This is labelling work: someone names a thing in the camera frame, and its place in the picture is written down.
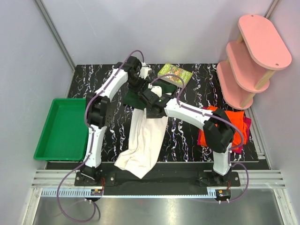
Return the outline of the white and green t-shirt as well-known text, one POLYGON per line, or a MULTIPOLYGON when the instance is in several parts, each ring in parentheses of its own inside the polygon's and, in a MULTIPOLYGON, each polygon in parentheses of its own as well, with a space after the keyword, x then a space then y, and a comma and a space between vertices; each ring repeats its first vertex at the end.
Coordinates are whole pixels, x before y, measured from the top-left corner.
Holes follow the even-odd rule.
POLYGON ((142 179, 156 164, 162 147, 168 117, 146 118, 146 105, 137 93, 129 90, 123 104, 133 107, 128 149, 121 152, 114 163, 121 170, 129 171, 142 179))

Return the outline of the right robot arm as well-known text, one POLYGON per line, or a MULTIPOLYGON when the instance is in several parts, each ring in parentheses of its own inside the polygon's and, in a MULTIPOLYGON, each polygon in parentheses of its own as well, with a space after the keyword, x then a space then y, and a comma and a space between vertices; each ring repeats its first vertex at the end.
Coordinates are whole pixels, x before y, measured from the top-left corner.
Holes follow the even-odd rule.
POLYGON ((232 167, 229 155, 234 149, 232 146, 235 133, 239 133, 242 145, 244 142, 242 132, 231 123, 222 109, 204 110, 181 102, 173 95, 158 96, 151 89, 140 94, 140 99, 146 105, 147 118, 158 119, 172 117, 187 122, 204 133, 209 149, 213 151, 213 180, 223 186, 229 179, 232 167))

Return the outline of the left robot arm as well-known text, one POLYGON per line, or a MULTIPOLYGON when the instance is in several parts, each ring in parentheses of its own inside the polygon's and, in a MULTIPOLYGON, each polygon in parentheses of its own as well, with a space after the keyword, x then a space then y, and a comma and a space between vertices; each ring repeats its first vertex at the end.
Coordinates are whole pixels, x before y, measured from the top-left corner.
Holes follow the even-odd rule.
POLYGON ((113 120, 113 97, 126 83, 135 92, 139 92, 150 71, 145 62, 130 56, 125 62, 114 66, 112 74, 96 92, 87 94, 84 122, 89 135, 80 173, 90 185, 95 186, 101 181, 101 151, 104 134, 113 120))

